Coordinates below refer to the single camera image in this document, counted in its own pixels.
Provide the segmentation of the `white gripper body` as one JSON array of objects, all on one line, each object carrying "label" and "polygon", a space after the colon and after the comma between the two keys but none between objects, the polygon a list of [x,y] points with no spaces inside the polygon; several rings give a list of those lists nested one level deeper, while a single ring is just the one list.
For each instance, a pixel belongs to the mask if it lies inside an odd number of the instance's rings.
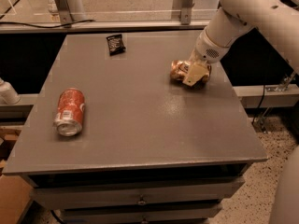
[{"label": "white gripper body", "polygon": [[209,39],[206,30],[203,30],[196,39],[193,51],[196,51],[203,61],[217,63],[229,49],[216,45]]}]

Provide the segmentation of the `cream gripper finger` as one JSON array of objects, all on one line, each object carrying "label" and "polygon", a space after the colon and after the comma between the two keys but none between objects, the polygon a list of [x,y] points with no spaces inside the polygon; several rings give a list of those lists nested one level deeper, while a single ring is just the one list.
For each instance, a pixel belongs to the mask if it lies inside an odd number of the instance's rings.
[{"label": "cream gripper finger", "polygon": [[188,68],[187,75],[183,79],[183,83],[190,87],[200,82],[206,84],[209,81],[209,66],[206,62],[193,62]]},{"label": "cream gripper finger", "polygon": [[189,61],[191,63],[201,63],[203,60],[201,59],[200,55],[196,51],[193,51],[189,58]]}]

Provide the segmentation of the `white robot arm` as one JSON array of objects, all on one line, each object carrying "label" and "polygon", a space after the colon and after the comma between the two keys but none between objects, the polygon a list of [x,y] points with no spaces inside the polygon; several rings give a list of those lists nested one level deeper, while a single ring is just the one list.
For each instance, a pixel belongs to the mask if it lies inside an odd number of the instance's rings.
[{"label": "white robot arm", "polygon": [[[280,0],[220,0],[221,8],[198,36],[183,83],[194,85],[203,67],[218,62],[253,28],[299,73],[299,13]],[[284,164],[269,224],[299,224],[299,147]]]}]

